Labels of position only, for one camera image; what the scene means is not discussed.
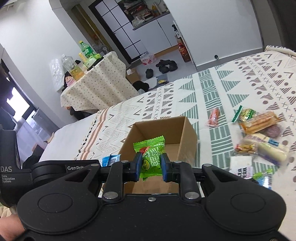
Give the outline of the person's left hand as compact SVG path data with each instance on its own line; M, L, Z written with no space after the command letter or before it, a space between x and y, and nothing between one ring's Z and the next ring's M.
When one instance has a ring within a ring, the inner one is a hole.
M25 229L16 214L1 217L0 234L1 240L12 241L21 236Z

